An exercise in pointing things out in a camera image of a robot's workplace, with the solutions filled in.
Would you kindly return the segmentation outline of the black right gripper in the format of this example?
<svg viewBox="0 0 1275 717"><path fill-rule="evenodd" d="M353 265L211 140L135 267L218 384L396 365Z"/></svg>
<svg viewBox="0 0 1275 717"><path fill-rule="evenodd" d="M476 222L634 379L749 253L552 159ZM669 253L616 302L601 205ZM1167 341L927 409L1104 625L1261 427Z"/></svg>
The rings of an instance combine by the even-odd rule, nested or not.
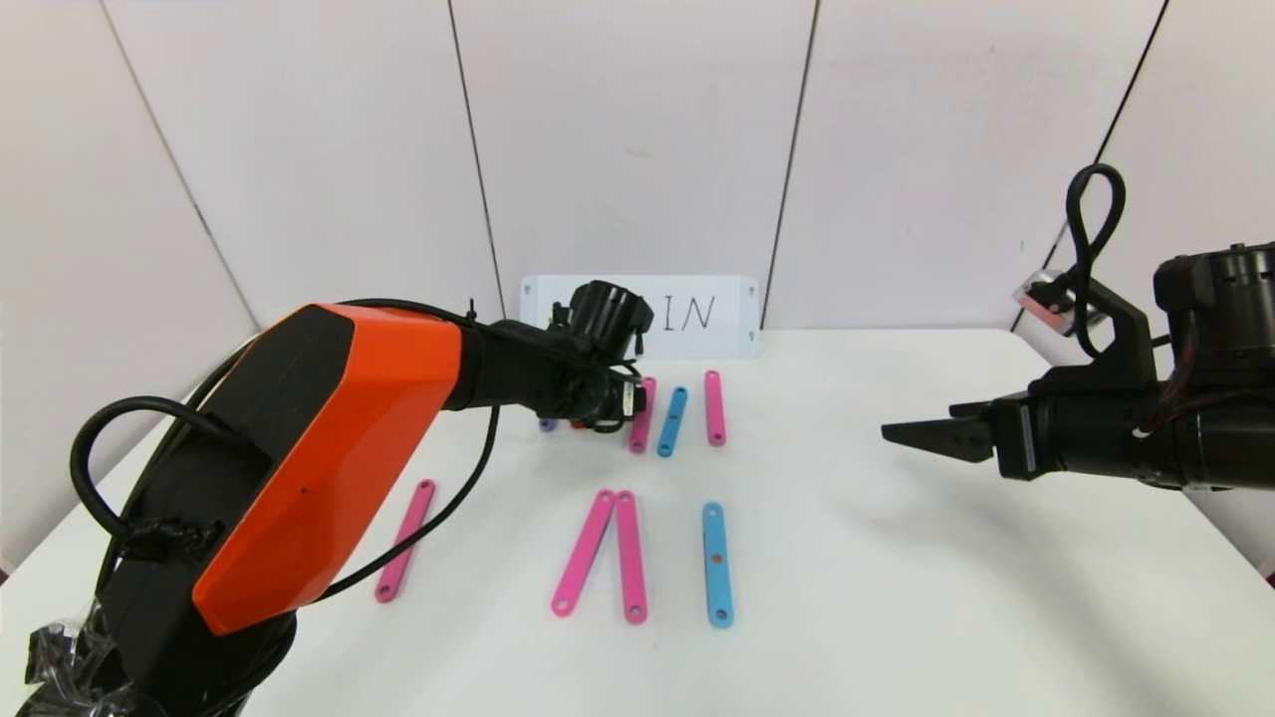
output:
<svg viewBox="0 0 1275 717"><path fill-rule="evenodd" d="M949 418L881 426L887 443L968 463L994 455L1006 478L1049 473L1130 478L1179 490L1184 476L1167 427L1135 438L1145 397L1139 393L1003 395L950 404ZM983 418L991 417L991 430Z"/></svg>

